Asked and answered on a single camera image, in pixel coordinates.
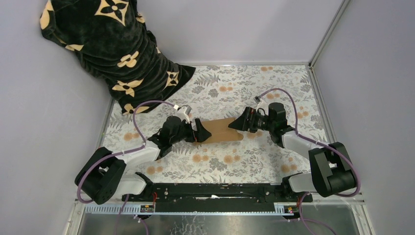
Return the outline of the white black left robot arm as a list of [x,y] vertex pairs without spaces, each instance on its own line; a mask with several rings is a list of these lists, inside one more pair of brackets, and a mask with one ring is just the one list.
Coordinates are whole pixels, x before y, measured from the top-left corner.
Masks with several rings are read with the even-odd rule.
[[137,148],[113,153],[105,147],[98,148],[76,176],[77,194],[84,192],[91,202],[104,204],[112,197],[134,195],[140,201],[151,197],[152,189],[144,177],[126,172],[135,166],[165,157],[178,142],[202,143],[212,134],[196,118],[189,119],[188,105],[174,106],[176,114],[169,116],[162,128]]

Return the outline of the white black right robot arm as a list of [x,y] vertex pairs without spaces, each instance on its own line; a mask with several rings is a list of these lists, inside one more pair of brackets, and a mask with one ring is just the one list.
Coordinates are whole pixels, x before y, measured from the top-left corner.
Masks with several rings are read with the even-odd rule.
[[309,173],[297,173],[283,178],[280,194],[285,201],[294,201],[301,192],[316,192],[322,197],[346,197],[345,191],[353,188],[360,190],[360,182],[345,146],[340,142],[314,141],[298,133],[297,129],[288,124],[281,103],[269,104],[266,112],[260,107],[246,107],[242,115],[228,127],[251,133],[267,131],[273,143],[309,160]]

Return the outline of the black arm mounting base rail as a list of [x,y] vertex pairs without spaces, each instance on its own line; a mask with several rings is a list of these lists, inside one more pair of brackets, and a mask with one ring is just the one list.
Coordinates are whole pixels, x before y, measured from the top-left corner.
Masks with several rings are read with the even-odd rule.
[[150,204],[199,204],[207,201],[227,205],[282,203],[297,205],[304,194],[276,184],[152,183],[140,194],[123,195],[129,202]]

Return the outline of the brown cardboard box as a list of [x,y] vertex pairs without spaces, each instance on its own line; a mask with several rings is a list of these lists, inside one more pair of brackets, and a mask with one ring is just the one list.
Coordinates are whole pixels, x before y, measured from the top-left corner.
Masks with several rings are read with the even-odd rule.
[[200,145],[243,140],[243,134],[239,133],[235,129],[231,129],[228,127],[228,125],[231,124],[233,121],[235,121],[234,117],[202,121],[203,127],[206,128],[212,134],[212,136],[209,137],[206,141],[202,143],[197,142],[196,144]]

